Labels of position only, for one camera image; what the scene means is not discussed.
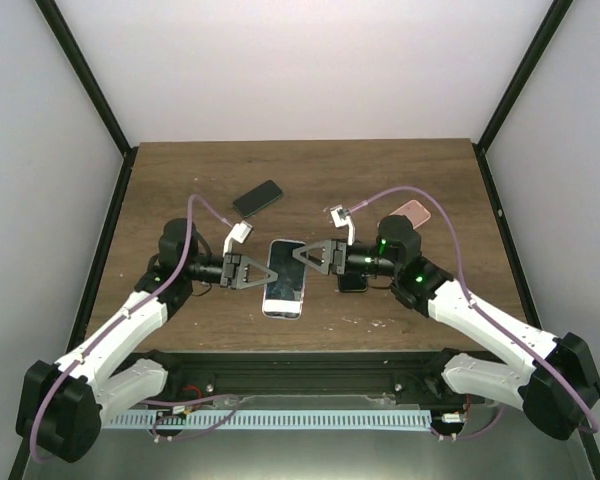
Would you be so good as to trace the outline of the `black aluminium frame rail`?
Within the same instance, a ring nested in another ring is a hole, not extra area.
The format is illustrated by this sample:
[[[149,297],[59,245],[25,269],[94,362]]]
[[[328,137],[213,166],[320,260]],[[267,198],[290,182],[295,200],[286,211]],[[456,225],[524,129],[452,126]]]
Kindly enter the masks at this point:
[[[165,400],[212,394],[397,395],[417,403],[455,401],[441,374],[459,352],[145,352],[122,363],[164,360],[169,371]]]

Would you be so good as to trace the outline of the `pink phone case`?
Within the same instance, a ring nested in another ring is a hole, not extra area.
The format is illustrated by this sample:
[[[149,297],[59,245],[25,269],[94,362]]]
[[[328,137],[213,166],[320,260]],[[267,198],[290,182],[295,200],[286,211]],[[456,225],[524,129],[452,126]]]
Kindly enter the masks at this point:
[[[414,229],[418,229],[431,218],[429,210],[418,200],[412,199],[392,212],[392,215],[406,217]]]

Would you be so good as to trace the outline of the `right black frame post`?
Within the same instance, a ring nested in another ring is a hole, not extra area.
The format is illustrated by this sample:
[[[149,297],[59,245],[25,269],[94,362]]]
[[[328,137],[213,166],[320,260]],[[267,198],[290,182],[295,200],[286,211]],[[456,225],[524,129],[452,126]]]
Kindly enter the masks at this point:
[[[551,2],[482,135],[475,144],[480,151],[488,151],[493,144],[572,4],[572,0]]]

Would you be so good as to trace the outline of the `left black frame post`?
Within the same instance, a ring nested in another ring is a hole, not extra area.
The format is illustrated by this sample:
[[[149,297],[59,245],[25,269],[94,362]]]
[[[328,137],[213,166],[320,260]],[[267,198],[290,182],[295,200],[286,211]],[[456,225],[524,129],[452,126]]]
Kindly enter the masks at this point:
[[[117,150],[123,157],[126,157],[131,151],[130,143],[57,2],[53,0],[35,0],[35,4],[44,17],[44,20],[49,26],[66,59],[69,61],[69,64],[98,113],[100,120],[113,140]]]

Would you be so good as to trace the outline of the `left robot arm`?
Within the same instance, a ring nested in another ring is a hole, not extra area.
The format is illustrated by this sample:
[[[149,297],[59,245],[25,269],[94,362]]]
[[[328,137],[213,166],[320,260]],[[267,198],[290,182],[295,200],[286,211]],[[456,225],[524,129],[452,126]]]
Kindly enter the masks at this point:
[[[124,371],[118,368],[189,300],[194,282],[242,290],[277,278],[245,255],[212,255],[192,221],[169,221],[157,254],[122,307],[55,362],[37,361],[27,370],[16,431],[31,456],[45,450],[49,457],[75,462],[117,415],[146,399],[171,404],[183,395],[183,377],[156,360],[142,358]]]

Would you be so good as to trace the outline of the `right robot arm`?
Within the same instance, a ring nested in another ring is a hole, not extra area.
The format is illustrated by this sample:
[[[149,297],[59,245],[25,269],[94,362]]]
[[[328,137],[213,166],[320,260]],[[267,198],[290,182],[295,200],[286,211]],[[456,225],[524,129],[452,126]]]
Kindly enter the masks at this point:
[[[459,278],[421,253],[421,237],[404,216],[383,218],[374,244],[325,240],[294,249],[293,257],[323,275],[384,276],[404,307],[451,327],[496,356],[484,361],[455,353],[424,378],[427,396],[445,403],[456,394],[494,400],[522,411],[556,440],[593,422],[600,376],[588,344],[521,322],[473,295]]]

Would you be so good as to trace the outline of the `black frame post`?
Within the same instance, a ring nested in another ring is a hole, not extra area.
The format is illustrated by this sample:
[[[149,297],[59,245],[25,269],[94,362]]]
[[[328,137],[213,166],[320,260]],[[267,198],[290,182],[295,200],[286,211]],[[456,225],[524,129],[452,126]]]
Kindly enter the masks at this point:
[[[117,150],[123,157],[126,157],[131,151],[130,143],[57,2],[53,0],[35,0],[35,4],[44,17],[44,20],[49,26],[66,59],[69,61],[69,64],[98,113],[100,120],[113,140]]]
[[[572,0],[551,2],[482,135],[475,144],[480,151],[488,151],[493,144],[572,4]]]

